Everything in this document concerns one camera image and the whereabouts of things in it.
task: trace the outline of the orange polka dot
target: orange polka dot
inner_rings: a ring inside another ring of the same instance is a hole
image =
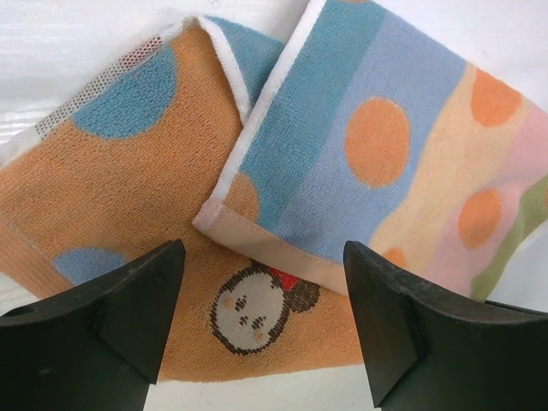
[[[406,268],[408,266],[408,261],[405,258],[405,254],[401,248],[391,248],[383,254],[383,257],[400,268]]]
[[[476,193],[464,205],[459,217],[459,234],[464,246],[480,247],[493,235],[503,215],[503,201],[495,189]]]
[[[521,106],[521,95],[502,81],[477,70],[471,110],[476,122],[496,127],[507,122]]]
[[[386,98],[362,104],[348,122],[348,166],[361,182],[382,187],[397,180],[409,155],[409,122],[403,109]]]
[[[224,204],[249,221],[257,220],[260,207],[259,196],[247,175],[238,173],[234,177]]]

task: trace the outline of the towel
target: towel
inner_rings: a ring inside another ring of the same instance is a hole
[[[181,238],[161,379],[362,362],[347,298],[192,226],[282,48],[227,21],[186,21],[16,137],[0,170],[0,271],[47,297]]]
[[[0,271],[46,297],[181,238],[163,379],[360,363],[344,242],[485,299],[548,218],[546,126],[374,2],[286,45],[187,19],[0,150]]]
[[[194,219],[346,294],[343,247],[483,301],[548,217],[548,116],[371,1],[312,0]]]

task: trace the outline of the blue stripe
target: blue stripe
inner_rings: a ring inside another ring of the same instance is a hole
[[[372,2],[330,1],[324,6],[241,165],[259,194],[262,227],[277,225],[316,163],[385,13]]]
[[[255,105],[282,53],[283,43],[225,19],[217,17],[208,17],[208,19],[214,21],[223,30],[246,82],[251,105]]]

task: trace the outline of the peach stripe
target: peach stripe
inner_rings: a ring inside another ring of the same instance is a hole
[[[211,199],[194,219],[194,226],[215,242],[280,271],[348,295],[344,268],[289,245],[248,222],[219,200]]]
[[[71,287],[38,251],[3,222],[0,222],[0,250],[0,271],[38,298],[59,294]]]

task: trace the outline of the white background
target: white background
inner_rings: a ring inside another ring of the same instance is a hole
[[[185,13],[221,15],[287,40],[306,2],[0,0],[0,142],[47,115],[123,52]],[[546,0],[378,2],[548,110]],[[511,262],[495,292],[499,300],[548,311],[548,299],[540,298],[536,287],[546,283],[542,289],[548,289],[545,232],[546,227],[535,233],[535,241]],[[530,281],[523,279],[524,267],[532,273]],[[31,300],[0,278],[0,312]],[[363,411],[372,406],[363,366],[226,384],[160,384],[146,406],[146,411],[232,409]]]

